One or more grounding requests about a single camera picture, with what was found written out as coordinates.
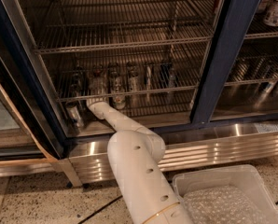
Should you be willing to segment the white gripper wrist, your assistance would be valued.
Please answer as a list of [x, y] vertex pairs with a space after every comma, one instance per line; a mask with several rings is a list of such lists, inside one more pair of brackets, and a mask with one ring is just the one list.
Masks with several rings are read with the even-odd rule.
[[86, 106], [98, 119], [105, 119], [114, 109], [103, 99], [90, 98], [86, 101]]

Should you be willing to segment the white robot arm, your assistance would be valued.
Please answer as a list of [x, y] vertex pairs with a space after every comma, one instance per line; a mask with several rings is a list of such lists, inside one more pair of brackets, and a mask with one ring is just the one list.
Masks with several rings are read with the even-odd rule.
[[115, 130], [107, 157], [133, 224], [193, 224], [158, 166], [163, 139], [105, 101], [88, 101], [87, 108]]

